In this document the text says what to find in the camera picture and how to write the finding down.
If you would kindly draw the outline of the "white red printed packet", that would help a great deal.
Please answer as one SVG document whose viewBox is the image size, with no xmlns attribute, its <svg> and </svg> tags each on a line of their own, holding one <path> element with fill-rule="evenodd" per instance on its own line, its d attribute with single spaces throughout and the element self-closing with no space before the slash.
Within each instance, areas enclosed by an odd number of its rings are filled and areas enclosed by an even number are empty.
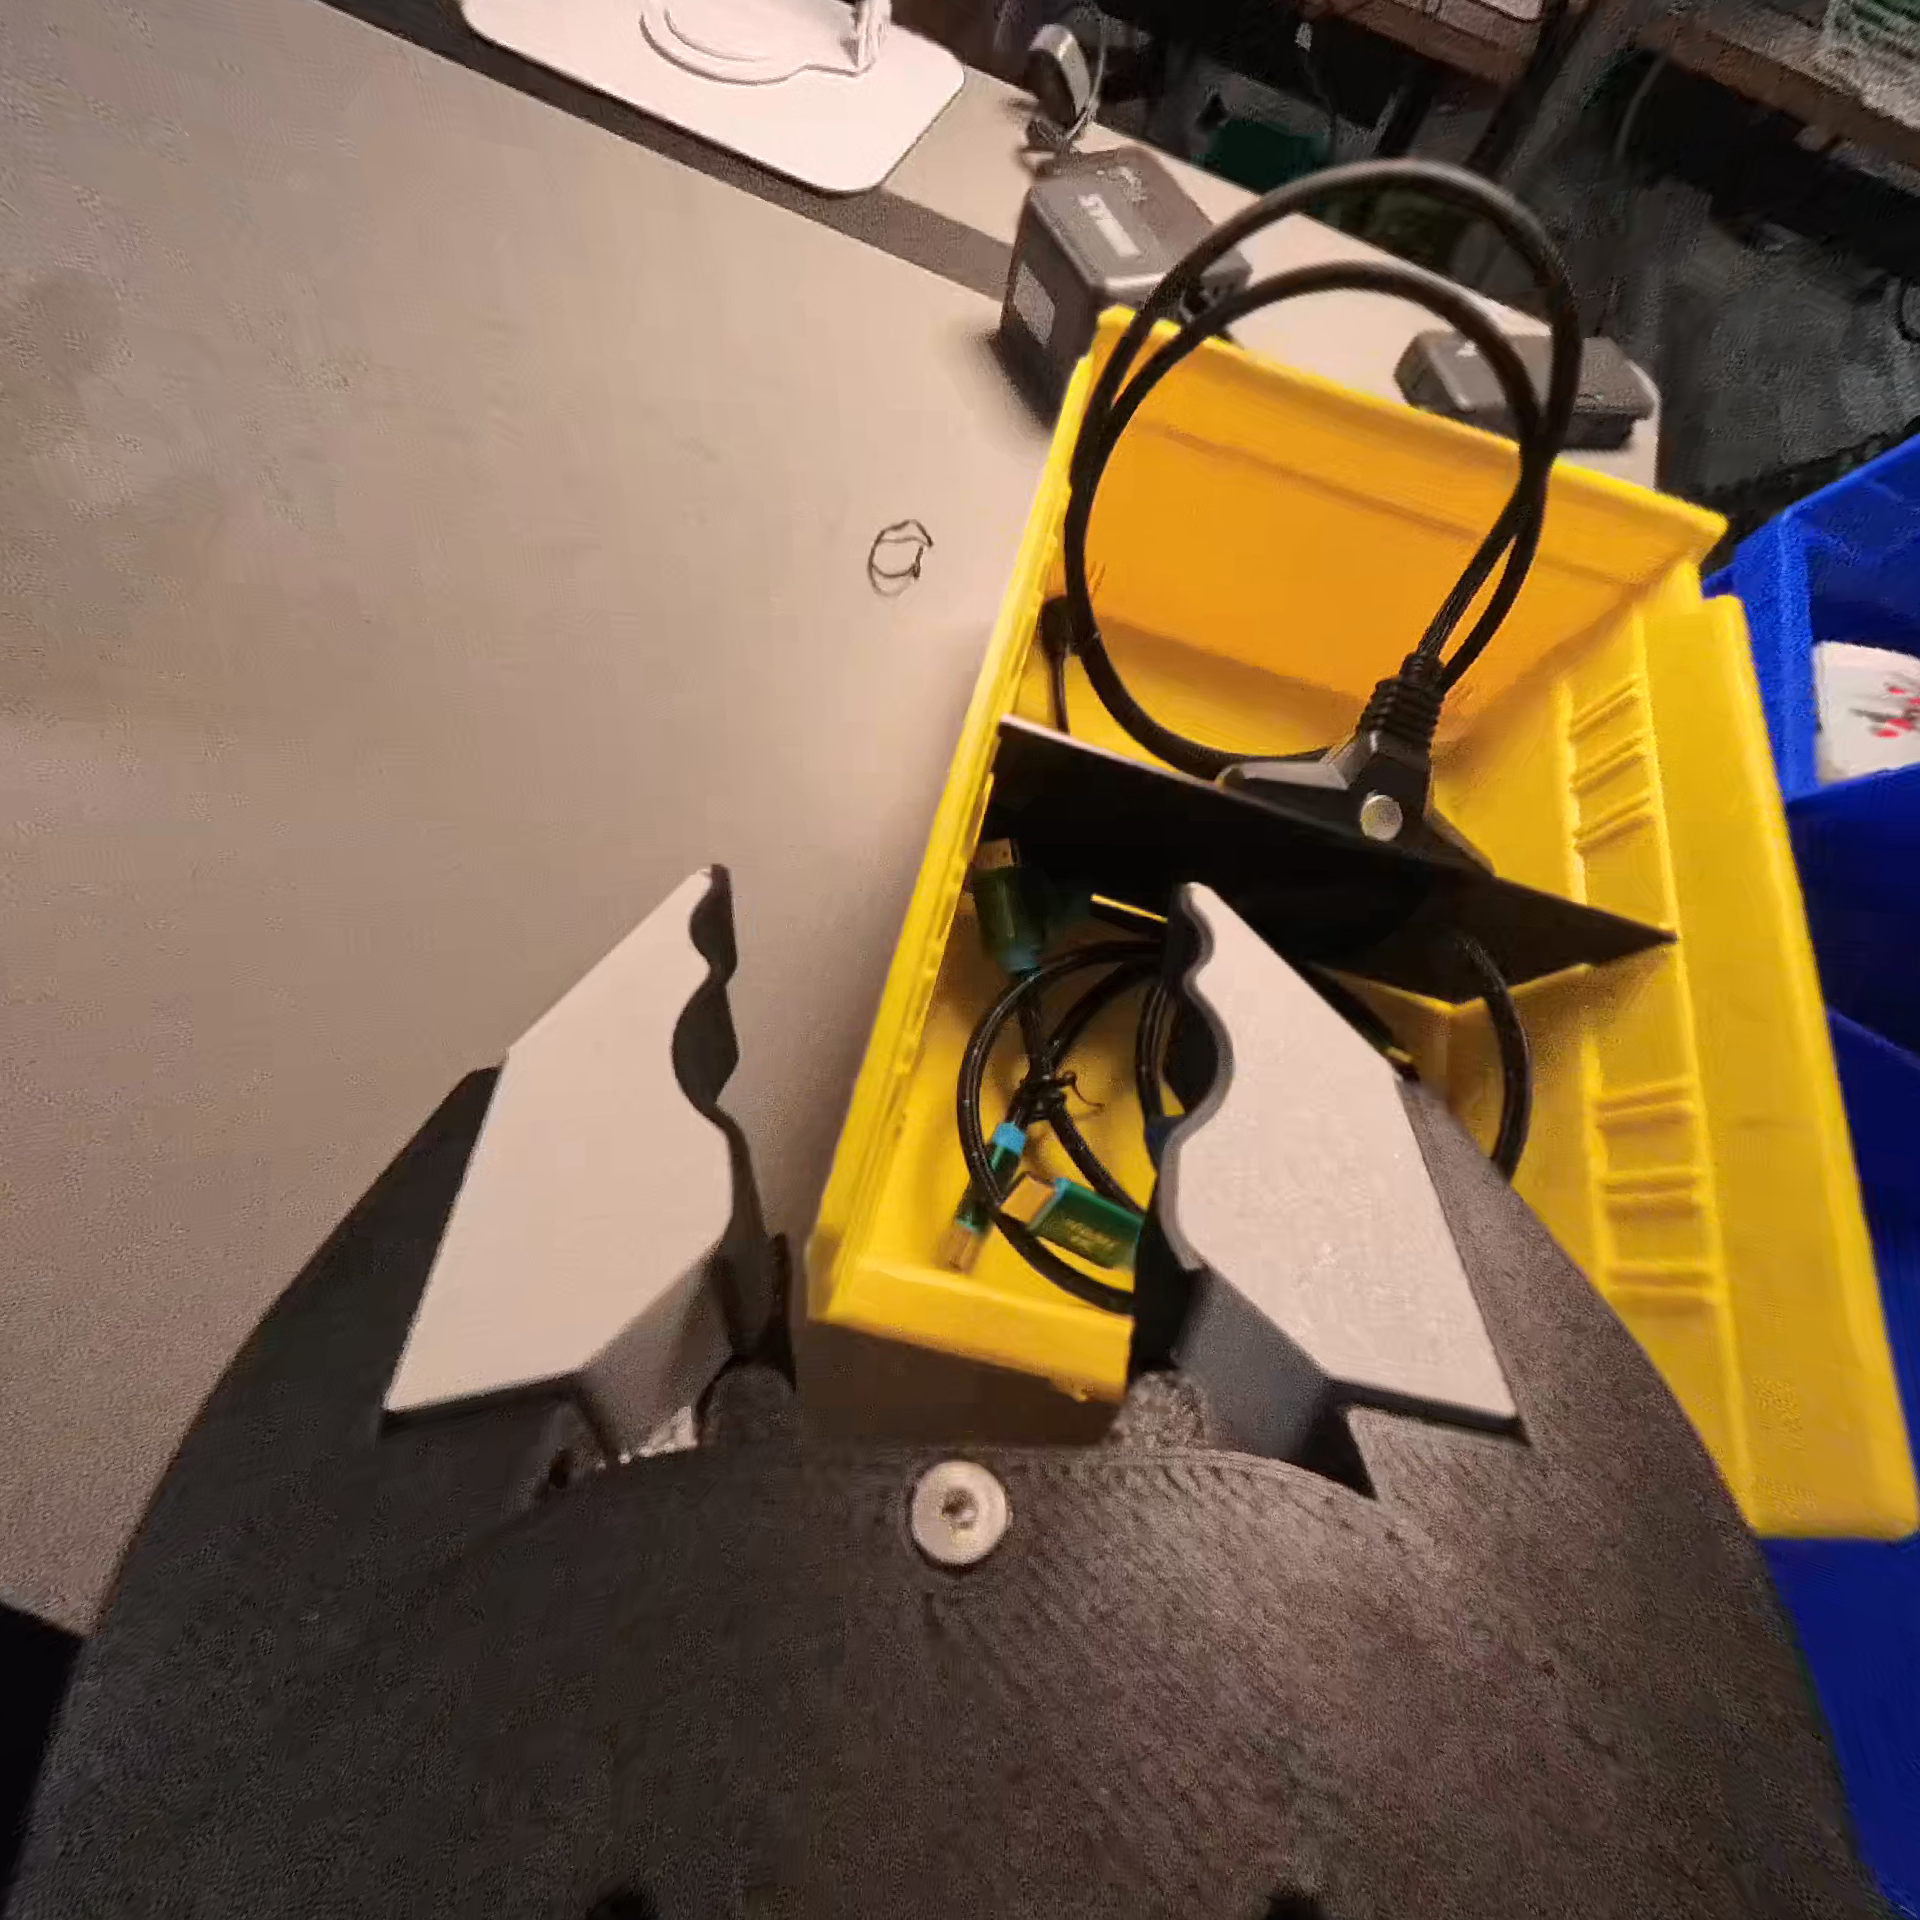
<svg viewBox="0 0 1920 1920">
<path fill-rule="evenodd" d="M 1812 646 L 1814 779 L 1845 785 L 1918 765 L 1918 657 L 1850 641 Z"/>
</svg>

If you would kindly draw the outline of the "large blue bin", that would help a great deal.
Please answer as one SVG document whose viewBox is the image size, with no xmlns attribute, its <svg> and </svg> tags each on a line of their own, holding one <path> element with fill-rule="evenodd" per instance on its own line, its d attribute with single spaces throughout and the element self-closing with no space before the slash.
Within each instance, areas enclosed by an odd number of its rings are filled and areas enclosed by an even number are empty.
<svg viewBox="0 0 1920 1920">
<path fill-rule="evenodd" d="M 1792 502 L 1709 579 L 1749 629 L 1878 1269 L 1918 1434 L 1918 771 L 1819 785 L 1812 646 L 1918 653 L 1916 436 Z M 1918 1915 L 1918 1543 L 1770 1543 L 1859 1849 Z"/>
</svg>

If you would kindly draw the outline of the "black bin divider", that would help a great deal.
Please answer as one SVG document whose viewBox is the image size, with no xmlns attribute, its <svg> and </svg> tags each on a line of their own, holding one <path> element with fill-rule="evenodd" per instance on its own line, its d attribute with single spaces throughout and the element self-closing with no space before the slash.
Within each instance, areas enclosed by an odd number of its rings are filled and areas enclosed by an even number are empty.
<svg viewBox="0 0 1920 1920">
<path fill-rule="evenodd" d="M 1162 914 L 1204 884 L 1287 959 L 1429 1002 L 1479 994 L 1460 938 L 1510 987 L 1674 942 L 1455 850 L 1402 847 L 1015 715 L 998 721 L 983 833 L 1051 878 Z"/>
</svg>

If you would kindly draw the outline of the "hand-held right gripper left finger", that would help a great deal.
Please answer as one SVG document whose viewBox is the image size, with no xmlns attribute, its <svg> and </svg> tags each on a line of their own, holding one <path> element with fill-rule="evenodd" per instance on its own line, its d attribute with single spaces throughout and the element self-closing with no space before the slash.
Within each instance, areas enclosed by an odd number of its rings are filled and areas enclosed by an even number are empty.
<svg viewBox="0 0 1920 1920">
<path fill-rule="evenodd" d="M 738 1361 L 782 1348 L 736 1073 L 732 875 L 704 866 L 496 1070 L 399 1346 L 398 1421 L 552 1394 L 618 1459 L 664 1452 Z"/>
</svg>

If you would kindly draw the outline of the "white base lamp stand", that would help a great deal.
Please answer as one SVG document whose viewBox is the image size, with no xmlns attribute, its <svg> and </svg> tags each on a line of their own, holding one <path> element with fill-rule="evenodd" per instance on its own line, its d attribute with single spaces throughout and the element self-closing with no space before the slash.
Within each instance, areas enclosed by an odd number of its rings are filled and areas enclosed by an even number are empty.
<svg viewBox="0 0 1920 1920">
<path fill-rule="evenodd" d="M 461 2 L 496 47 L 829 196 L 875 189 L 965 85 L 890 2 Z"/>
</svg>

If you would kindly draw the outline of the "black power bank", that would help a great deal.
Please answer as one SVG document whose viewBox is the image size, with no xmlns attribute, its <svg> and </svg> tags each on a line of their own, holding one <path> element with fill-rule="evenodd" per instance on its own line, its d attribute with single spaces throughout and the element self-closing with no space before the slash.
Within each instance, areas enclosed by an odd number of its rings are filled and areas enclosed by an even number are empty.
<svg viewBox="0 0 1920 1920">
<path fill-rule="evenodd" d="M 1207 212 L 1147 149 L 1077 154 L 1031 185 L 995 350 L 1038 418 L 1058 417 L 1099 315 L 1140 306 L 1212 231 Z"/>
</svg>

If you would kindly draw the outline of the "yellow bin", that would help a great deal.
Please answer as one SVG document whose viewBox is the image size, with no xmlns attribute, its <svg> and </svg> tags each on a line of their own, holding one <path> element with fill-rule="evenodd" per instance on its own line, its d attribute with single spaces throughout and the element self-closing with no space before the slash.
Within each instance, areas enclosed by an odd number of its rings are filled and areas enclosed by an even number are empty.
<svg viewBox="0 0 1920 1920">
<path fill-rule="evenodd" d="M 1072 444 L 1123 333 L 1074 373 L 904 900 L 806 1238 L 814 1322 L 1115 1401 L 1125 1327 L 1000 1238 L 943 1238 L 954 1079 L 995 972 L 965 882 L 1006 714 L 1063 587 Z M 1424 633 L 1517 470 L 1492 436 L 1212 343 L 1120 439 L 1088 574 L 1110 653 L 1207 746 L 1314 749 Z M 1503 879 L 1668 947 L 1519 987 L 1519 1195 L 1664 1374 L 1766 1538 L 1902 1540 L 1916 1467 L 1743 612 L 1716 519 L 1560 465 L 1515 612 L 1448 693 L 1435 803 Z"/>
</svg>

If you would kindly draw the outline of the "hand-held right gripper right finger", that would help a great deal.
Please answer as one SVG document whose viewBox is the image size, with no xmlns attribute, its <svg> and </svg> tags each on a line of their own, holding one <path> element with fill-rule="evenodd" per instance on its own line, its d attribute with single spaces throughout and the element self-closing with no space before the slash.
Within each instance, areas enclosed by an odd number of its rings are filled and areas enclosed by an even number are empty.
<svg viewBox="0 0 1920 1920">
<path fill-rule="evenodd" d="M 1204 882 L 1167 954 L 1197 1065 L 1140 1238 L 1138 1356 L 1240 1457 L 1303 1467 L 1356 1410 L 1517 1434 L 1404 1074 Z"/>
</svg>

